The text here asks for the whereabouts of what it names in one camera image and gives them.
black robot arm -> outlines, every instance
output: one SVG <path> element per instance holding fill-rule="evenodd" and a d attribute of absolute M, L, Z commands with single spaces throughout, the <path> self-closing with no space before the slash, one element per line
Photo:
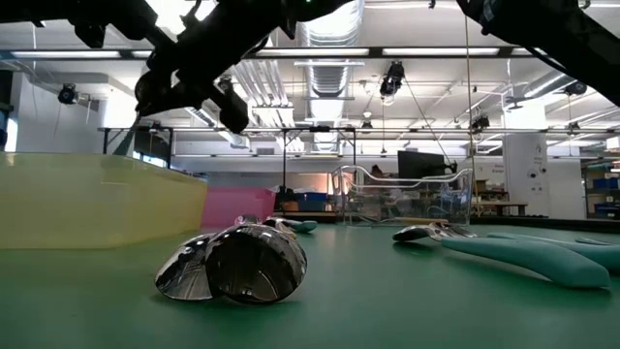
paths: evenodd
<path fill-rule="evenodd" d="M 128 39 L 146 39 L 154 49 L 146 62 L 150 71 L 135 89 L 138 119 L 176 108 L 199 108 L 211 99 L 221 108 L 222 123 L 239 133 L 248 123 L 247 106 L 235 93 L 215 87 L 215 79 L 257 45 L 264 45 L 274 29 L 280 27 L 293 38 L 299 21 L 328 15 L 349 1 L 220 0 L 203 20 L 195 18 L 197 7 L 190 11 L 177 42 L 155 25 L 157 14 L 145 0 L 20 0 L 0 12 L 0 23 L 40 25 L 43 20 L 67 19 L 91 48 L 103 46 L 110 24 Z M 174 72 L 179 83 L 171 86 Z"/>
<path fill-rule="evenodd" d="M 577 0 L 456 0 L 463 13 L 507 43 L 580 80 L 620 106 L 620 39 Z M 534 48 L 542 49 L 559 65 Z"/>
<path fill-rule="evenodd" d="M 248 123 L 247 106 L 235 93 L 215 87 L 214 81 L 264 43 L 275 28 L 293 38 L 298 21 L 328 15 L 349 1 L 220 0 L 201 21 L 190 11 L 184 17 L 187 29 L 177 42 L 155 25 L 157 15 L 145 0 L 20 0 L 0 12 L 0 23 L 67 19 L 91 48 L 103 46 L 109 24 L 128 39 L 146 39 L 155 48 L 147 60 L 150 71 L 136 86 L 139 116 L 199 108 L 211 99 L 222 110 L 222 123 L 239 133 Z M 620 41 L 587 16 L 577 0 L 456 1 L 466 16 L 480 23 L 483 34 L 530 49 L 620 106 Z M 559 65 L 533 48 L 541 48 Z M 174 72 L 179 83 L 171 86 Z"/>

teal handle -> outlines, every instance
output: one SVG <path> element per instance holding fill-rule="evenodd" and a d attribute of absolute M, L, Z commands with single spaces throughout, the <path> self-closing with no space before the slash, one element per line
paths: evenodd
<path fill-rule="evenodd" d="M 612 273 L 620 273 L 620 245 L 593 245 L 576 242 L 567 242 L 554 240 L 550 238 L 537 238 L 529 237 L 517 234 L 508 233 L 491 233 L 489 238 L 510 238 L 520 239 L 528 241 L 540 241 L 546 243 L 552 243 L 554 245 L 568 248 L 573 252 L 580 254 L 581 256 L 591 259 L 592 261 L 607 268 Z"/>
<path fill-rule="evenodd" d="M 570 288 L 609 286 L 609 272 L 569 249 L 539 241 L 501 238 L 444 238 L 442 246 L 535 271 Z"/>
<path fill-rule="evenodd" d="M 296 233 L 310 233 L 318 226 L 317 221 L 299 222 L 292 219 L 287 219 L 287 223 L 289 223 L 291 229 L 293 229 Z"/>

reflective chrome surface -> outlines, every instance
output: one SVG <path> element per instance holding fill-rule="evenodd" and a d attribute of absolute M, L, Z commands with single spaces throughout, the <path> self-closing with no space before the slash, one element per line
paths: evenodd
<path fill-rule="evenodd" d="M 261 219 L 254 214 L 242 214 L 234 220 L 234 225 L 261 224 Z"/>
<path fill-rule="evenodd" d="M 284 233 L 284 234 L 288 235 L 291 238 L 297 238 L 297 235 L 290 228 L 290 225 L 287 224 L 287 220 L 284 219 L 284 218 L 269 217 L 269 218 L 265 219 L 265 221 L 263 222 L 263 225 L 266 225 L 267 227 L 274 228 L 278 232 Z"/>
<path fill-rule="evenodd" d="M 283 300 L 306 273 L 307 259 L 297 241 L 265 225 L 229 228 L 209 242 L 205 253 L 211 287 L 245 303 Z"/>
<path fill-rule="evenodd" d="M 215 234 L 204 234 L 185 241 L 168 258 L 155 276 L 155 286 L 166 297 L 183 301 L 213 298 L 206 278 L 204 256 Z"/>
<path fill-rule="evenodd" d="M 432 238 L 441 241 L 442 238 L 475 238 L 477 235 L 467 230 L 445 223 L 431 223 L 429 225 L 415 225 L 404 228 L 394 234 L 396 241 L 413 241 L 420 238 Z"/>

pink bin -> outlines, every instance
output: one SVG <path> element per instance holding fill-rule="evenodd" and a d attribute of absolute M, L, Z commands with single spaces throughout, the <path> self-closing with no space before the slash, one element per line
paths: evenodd
<path fill-rule="evenodd" d="M 208 187 L 202 212 L 203 228 L 226 228 L 241 214 L 266 219 L 273 214 L 275 193 L 263 188 Z"/>

computer screen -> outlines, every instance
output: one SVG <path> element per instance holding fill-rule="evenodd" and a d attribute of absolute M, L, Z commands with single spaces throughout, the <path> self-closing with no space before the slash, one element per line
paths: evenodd
<path fill-rule="evenodd" d="M 416 179 L 431 175 L 445 175 L 444 155 L 420 153 L 417 151 L 398 152 L 398 177 Z"/>

